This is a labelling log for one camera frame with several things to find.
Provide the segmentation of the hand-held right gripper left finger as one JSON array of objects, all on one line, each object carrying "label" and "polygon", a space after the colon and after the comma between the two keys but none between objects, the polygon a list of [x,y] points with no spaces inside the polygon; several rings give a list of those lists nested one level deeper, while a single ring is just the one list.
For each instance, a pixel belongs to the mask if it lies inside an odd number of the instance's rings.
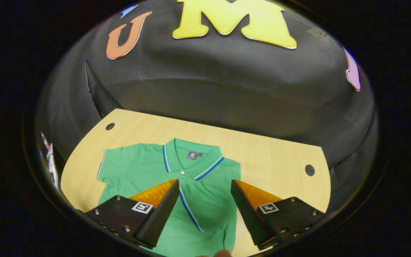
[{"label": "hand-held right gripper left finger", "polygon": [[153,249],[179,195],[179,180],[175,178],[132,197],[115,195],[85,215],[122,240]]}]

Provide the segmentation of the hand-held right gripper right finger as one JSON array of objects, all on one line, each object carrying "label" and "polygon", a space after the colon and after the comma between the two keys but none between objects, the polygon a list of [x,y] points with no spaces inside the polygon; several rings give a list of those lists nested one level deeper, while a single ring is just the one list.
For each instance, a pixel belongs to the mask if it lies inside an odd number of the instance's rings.
[{"label": "hand-held right gripper right finger", "polygon": [[300,240],[325,217],[324,212],[298,197],[282,199],[237,179],[231,181],[230,193],[260,251]]}]

